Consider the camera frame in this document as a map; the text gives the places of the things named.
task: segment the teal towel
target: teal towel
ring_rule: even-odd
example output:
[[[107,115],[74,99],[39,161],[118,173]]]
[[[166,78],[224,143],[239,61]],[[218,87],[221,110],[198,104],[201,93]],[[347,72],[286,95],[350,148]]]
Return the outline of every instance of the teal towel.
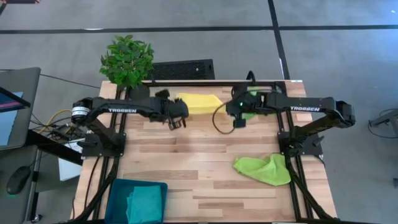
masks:
[[[127,198],[129,224],[162,222],[160,186],[135,187]]]

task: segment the lime green towel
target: lime green towel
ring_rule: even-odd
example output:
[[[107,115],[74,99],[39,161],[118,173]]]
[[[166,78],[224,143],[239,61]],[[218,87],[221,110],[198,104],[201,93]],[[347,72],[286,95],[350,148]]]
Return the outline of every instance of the lime green towel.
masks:
[[[160,186],[135,187],[127,198],[129,224],[162,222]]]
[[[243,175],[274,186],[288,184],[290,175],[285,156],[273,154],[265,159],[242,157],[234,161],[234,168]]]

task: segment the teal bin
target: teal bin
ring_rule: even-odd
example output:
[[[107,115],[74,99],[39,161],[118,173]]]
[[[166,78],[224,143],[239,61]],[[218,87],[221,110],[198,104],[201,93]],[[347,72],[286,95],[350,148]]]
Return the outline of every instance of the teal bin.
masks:
[[[128,224],[126,210],[127,198],[135,187],[160,186],[162,196],[162,220],[164,219],[164,210],[166,207],[167,184],[162,182],[149,182],[139,180],[115,179],[113,181],[111,194],[105,213],[106,224]]]

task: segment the potted plant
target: potted plant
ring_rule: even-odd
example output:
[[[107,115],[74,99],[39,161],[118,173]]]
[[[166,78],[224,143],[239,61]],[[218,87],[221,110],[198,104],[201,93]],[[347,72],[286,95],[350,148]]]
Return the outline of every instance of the potted plant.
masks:
[[[133,40],[132,35],[116,35],[115,38],[117,41],[113,40],[113,44],[107,46],[106,55],[101,56],[99,72],[118,86],[130,86],[130,98],[149,96],[149,89],[142,84],[142,80],[153,69],[154,51],[150,44]]]

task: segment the black mat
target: black mat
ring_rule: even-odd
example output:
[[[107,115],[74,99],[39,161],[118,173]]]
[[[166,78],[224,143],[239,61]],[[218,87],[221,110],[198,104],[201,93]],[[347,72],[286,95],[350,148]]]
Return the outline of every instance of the black mat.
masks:
[[[154,63],[147,80],[214,80],[213,60]]]

